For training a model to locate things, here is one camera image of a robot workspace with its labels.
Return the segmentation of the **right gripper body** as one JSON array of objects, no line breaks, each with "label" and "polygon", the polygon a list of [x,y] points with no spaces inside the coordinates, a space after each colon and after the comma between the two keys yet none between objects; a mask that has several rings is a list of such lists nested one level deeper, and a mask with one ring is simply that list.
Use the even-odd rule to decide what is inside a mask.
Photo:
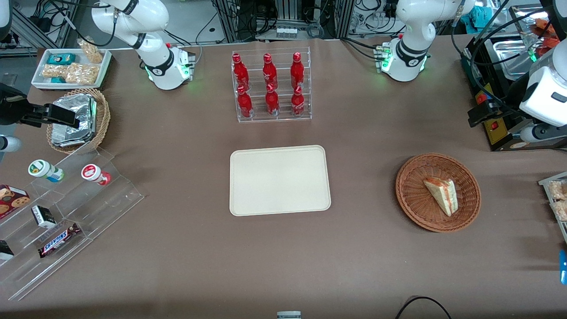
[{"label": "right gripper body", "polygon": [[25,124],[27,96],[6,84],[0,84],[0,125]]}]

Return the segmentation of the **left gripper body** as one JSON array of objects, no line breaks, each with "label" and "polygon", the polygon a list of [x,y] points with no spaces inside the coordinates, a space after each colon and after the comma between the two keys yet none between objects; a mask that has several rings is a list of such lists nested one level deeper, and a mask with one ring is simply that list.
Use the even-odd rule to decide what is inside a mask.
[{"label": "left gripper body", "polygon": [[526,93],[528,82],[528,79],[517,79],[509,85],[508,93],[505,97],[505,103],[512,109],[512,112],[508,115],[511,121],[519,122],[523,119],[533,119],[532,116],[519,109],[519,105]]}]

